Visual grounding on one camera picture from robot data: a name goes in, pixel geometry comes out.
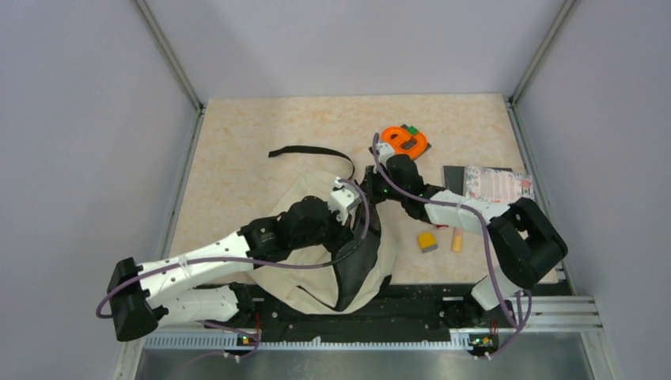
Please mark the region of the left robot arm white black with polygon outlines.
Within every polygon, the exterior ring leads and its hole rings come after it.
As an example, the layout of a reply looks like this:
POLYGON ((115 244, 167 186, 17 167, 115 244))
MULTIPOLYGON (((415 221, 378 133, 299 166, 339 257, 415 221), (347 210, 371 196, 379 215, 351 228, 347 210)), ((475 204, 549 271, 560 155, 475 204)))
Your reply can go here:
POLYGON ((367 235, 351 225, 355 216, 370 220, 370 208, 359 196, 339 192, 329 200, 306 196, 278 215, 254 219, 190 252, 144 263, 132 257, 122 259, 97 306, 97 317, 111 320, 119 342, 191 321, 229 321, 244 327, 251 322, 254 307, 239 286, 228 285, 219 291, 206 289, 204 284, 262 267, 313 270, 336 266, 367 235))

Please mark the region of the black book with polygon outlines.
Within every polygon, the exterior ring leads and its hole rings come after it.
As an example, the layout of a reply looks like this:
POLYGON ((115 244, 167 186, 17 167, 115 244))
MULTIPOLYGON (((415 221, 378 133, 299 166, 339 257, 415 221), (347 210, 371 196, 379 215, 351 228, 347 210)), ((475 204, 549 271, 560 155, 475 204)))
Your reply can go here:
POLYGON ((454 165, 442 169, 445 187, 459 195, 503 200, 517 191, 517 178, 510 169, 454 165))

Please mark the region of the beige canvas student bag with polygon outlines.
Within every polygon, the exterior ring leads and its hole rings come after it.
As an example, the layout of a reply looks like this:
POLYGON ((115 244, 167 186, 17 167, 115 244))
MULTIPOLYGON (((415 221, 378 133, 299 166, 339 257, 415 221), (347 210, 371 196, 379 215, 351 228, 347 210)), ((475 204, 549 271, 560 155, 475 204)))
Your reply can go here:
MULTIPOLYGON (((326 200, 336 175, 310 170, 297 177, 271 212, 278 214, 304 198, 315 196, 326 200)), ((248 276, 263 290, 303 314, 351 314, 368 304, 391 279, 399 252, 399 238, 394 237, 389 202, 371 207, 371 220, 365 241, 346 260, 335 267, 287 269, 263 266, 248 276)), ((322 245, 294 250, 281 264, 325 264, 332 254, 322 245)))

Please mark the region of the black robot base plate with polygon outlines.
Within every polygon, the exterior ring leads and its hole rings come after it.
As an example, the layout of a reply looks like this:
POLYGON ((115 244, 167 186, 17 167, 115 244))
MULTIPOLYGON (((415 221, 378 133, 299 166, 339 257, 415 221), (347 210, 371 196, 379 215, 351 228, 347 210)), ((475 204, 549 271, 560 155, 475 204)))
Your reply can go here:
POLYGON ((510 327, 500 307, 482 311, 468 284, 385 285, 360 310, 307 314, 258 286, 246 287, 243 306, 226 325, 259 331, 264 343, 414 343, 448 341, 457 329, 487 333, 510 327))

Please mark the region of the floral cover book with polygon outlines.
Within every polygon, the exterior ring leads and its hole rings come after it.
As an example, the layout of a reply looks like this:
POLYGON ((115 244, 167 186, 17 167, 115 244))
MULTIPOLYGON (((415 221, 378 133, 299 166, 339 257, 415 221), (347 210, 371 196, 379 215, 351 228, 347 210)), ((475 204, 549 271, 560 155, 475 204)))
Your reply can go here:
POLYGON ((506 169, 466 166, 464 195, 490 203, 514 203, 520 198, 534 200, 533 177, 506 169))

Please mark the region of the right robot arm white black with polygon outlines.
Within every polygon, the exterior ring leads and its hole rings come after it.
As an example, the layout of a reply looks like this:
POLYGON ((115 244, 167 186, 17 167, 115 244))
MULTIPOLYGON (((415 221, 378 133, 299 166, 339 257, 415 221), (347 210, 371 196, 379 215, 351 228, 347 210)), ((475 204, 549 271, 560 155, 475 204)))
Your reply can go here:
POLYGON ((488 203, 461 196, 425 183, 406 155, 367 166, 362 184, 374 205, 395 201, 411 219, 482 237, 487 274, 464 304, 464 316, 474 326, 485 326, 502 300, 532 289, 568 253, 566 242, 533 199, 488 203))

